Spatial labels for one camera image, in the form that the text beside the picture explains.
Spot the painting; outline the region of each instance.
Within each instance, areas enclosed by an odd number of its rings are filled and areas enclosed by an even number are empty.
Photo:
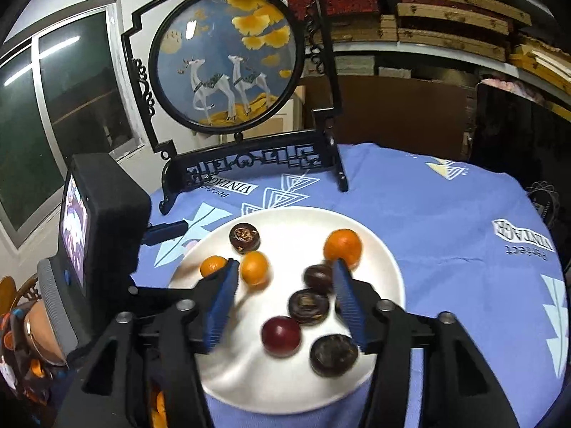
[[[296,44],[266,0],[200,0],[165,31],[157,79],[189,122],[231,127],[266,111],[285,91]]]

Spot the silver bolt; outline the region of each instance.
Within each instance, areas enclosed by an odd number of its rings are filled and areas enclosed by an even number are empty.
[[[391,310],[395,310],[395,303],[389,299],[381,299],[377,303],[377,310],[380,312],[390,312]]]
[[[192,299],[181,299],[176,303],[176,308],[182,312],[185,310],[194,309],[195,305],[196,303]]]
[[[131,320],[133,320],[133,314],[130,312],[120,312],[117,314],[115,320],[117,320],[117,323],[129,323]]]
[[[442,323],[451,324],[456,322],[456,316],[452,312],[441,312],[438,314],[438,320]]]

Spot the table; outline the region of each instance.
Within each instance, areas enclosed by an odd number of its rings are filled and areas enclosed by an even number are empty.
[[[521,428],[532,428],[558,396],[567,359],[565,285],[549,231],[518,182],[466,163],[374,144],[341,146],[349,192],[330,171],[275,165],[233,169],[210,186],[181,194],[166,216],[161,191],[151,223],[185,219],[185,236],[141,249],[133,274],[141,286],[167,286],[185,252],[213,229],[252,211],[289,205],[347,215],[393,252],[406,309],[455,313],[501,383]],[[422,359],[412,356],[407,428],[418,426]],[[309,413],[246,413],[207,396],[216,426],[352,428],[368,383]]]

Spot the display screen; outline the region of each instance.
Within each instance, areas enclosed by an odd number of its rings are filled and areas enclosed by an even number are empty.
[[[89,215],[77,184],[70,175],[67,185],[61,233],[67,255],[75,269],[79,283],[84,285],[84,257]]]

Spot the window pane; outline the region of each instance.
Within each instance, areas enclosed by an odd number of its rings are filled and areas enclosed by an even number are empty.
[[[41,37],[39,57],[47,111],[68,165],[72,154],[110,152],[132,138],[111,61],[105,11]]]
[[[28,48],[0,68],[0,201],[14,228],[63,184],[39,116]]]

